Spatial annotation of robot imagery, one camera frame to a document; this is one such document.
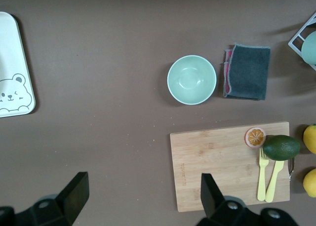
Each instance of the folded towel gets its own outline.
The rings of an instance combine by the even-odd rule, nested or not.
[[[267,91],[270,47],[236,44],[226,50],[224,97],[264,100]]]

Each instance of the cutting board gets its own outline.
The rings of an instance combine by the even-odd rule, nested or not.
[[[202,173],[211,173],[222,194],[240,198],[246,205],[257,200],[259,150],[244,141],[252,127],[261,127],[267,135],[289,135],[289,123],[277,122],[170,134],[174,182],[179,212],[202,210],[200,183]],[[266,167],[266,185],[271,179],[274,161]],[[273,202],[290,200],[287,161],[279,172]]]

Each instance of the dried orange slice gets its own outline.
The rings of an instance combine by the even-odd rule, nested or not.
[[[259,148],[266,140],[266,132],[260,127],[253,127],[245,134],[245,141],[249,147]]]

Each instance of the knife handle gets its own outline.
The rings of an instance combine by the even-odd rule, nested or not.
[[[264,201],[266,198],[265,168],[260,168],[257,199]]]
[[[267,193],[266,193],[266,201],[268,203],[271,203],[273,201],[273,198],[275,196],[275,190],[276,190],[276,183],[277,183],[277,174],[278,172],[274,171],[272,173],[272,177],[267,189]]]

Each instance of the bear face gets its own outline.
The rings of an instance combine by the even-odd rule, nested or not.
[[[16,111],[28,108],[32,96],[27,91],[25,77],[22,74],[13,75],[12,79],[0,81],[0,110]]]

